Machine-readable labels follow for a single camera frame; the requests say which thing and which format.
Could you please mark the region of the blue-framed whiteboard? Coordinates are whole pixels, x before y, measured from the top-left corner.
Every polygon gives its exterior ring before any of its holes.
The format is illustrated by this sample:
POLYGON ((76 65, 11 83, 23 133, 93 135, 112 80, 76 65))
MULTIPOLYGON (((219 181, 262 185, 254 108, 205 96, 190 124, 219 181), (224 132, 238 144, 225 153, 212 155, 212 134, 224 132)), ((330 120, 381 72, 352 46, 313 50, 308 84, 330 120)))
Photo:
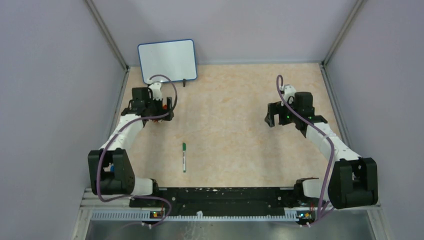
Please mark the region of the blue-framed whiteboard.
POLYGON ((145 84, 192 81, 198 78, 195 43, 192 39, 179 39, 141 43, 137 46, 141 76, 145 84))

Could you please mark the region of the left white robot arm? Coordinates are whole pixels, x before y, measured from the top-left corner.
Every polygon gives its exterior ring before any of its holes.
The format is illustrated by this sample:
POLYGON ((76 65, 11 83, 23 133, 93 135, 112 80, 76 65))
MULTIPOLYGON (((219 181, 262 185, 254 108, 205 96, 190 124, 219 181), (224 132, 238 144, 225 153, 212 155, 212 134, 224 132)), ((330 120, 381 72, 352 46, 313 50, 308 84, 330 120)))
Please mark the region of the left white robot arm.
POLYGON ((92 193, 102 202, 124 197, 141 196, 149 207, 160 202, 157 182, 152 178, 135 175, 129 159, 130 147, 148 121, 171 121, 174 117, 176 98, 162 96, 162 84, 135 87, 132 98, 121 112, 118 124, 108 140, 87 156, 92 193))

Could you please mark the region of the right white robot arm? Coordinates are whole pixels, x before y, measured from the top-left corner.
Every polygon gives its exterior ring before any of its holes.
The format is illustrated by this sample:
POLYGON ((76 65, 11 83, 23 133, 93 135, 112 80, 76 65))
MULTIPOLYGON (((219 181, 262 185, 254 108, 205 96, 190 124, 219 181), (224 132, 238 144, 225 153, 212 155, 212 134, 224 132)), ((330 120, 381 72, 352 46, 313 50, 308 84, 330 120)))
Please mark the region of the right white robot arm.
POLYGON ((293 200, 297 205, 307 206, 313 198, 330 202, 336 209, 378 203, 376 161, 351 150, 332 131, 328 121, 315 114, 310 92, 290 93, 282 101, 269 103, 264 121, 269 127, 294 124, 328 161, 323 179, 300 181, 301 187, 293 192, 293 200))

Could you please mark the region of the green whiteboard marker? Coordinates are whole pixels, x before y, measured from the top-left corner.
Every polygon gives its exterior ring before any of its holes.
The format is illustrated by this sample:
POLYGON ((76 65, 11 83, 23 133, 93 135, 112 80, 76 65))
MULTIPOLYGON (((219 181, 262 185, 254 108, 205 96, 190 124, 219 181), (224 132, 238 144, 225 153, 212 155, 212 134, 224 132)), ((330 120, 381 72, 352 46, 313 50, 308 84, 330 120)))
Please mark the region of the green whiteboard marker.
POLYGON ((187 145, 185 142, 182 143, 182 171, 187 171, 187 160, 186 160, 187 145))

